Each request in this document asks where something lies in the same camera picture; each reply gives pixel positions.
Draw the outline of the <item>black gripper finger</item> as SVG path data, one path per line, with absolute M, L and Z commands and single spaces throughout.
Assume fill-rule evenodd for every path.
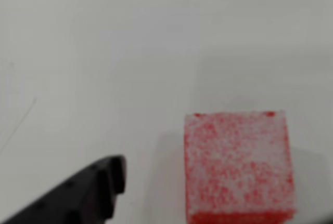
M 126 159 L 99 159 L 4 221 L 5 224 L 106 223 L 125 192 Z

